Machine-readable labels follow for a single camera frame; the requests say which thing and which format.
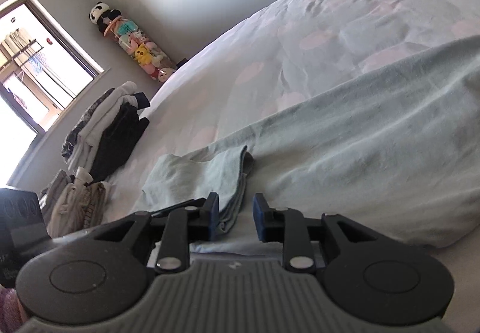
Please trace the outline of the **light blue garment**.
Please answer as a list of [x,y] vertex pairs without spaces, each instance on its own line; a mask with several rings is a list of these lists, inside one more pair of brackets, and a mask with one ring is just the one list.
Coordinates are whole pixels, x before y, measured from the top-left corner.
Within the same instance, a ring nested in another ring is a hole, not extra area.
[[135,206],[219,195],[224,222],[197,253],[275,254],[253,197],[339,213],[395,240],[444,248],[479,225],[479,38],[387,65],[154,166]]

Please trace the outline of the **near folded clothes stack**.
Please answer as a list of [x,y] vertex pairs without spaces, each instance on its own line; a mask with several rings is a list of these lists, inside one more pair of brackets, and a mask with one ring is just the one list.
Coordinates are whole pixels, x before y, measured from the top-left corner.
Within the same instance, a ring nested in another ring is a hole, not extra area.
[[60,170],[41,194],[41,214],[52,238],[98,226],[103,221],[111,185],[95,182],[84,168]]

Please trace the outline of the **plush toy column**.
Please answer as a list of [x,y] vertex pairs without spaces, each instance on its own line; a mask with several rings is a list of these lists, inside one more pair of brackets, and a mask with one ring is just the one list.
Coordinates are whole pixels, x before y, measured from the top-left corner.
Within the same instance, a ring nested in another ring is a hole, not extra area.
[[115,41],[153,80],[165,83],[177,70],[156,42],[120,10],[99,1],[91,8],[89,19],[104,38]]

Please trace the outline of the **polka dot bed sheet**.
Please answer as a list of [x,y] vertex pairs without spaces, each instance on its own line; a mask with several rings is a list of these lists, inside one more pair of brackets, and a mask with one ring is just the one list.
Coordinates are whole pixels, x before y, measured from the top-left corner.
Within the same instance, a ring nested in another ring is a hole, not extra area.
[[[155,94],[148,128],[112,178],[105,220],[137,209],[161,156],[185,156],[364,74],[473,36],[479,39],[479,0],[278,0],[220,36]],[[425,247],[455,279],[447,322],[475,330],[479,225],[447,247]]]

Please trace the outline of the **window with dark frame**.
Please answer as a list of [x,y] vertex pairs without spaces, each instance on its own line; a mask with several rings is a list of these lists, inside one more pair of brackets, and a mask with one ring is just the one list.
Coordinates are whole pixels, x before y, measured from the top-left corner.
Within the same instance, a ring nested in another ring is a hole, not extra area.
[[38,0],[1,4],[1,183],[102,72]]

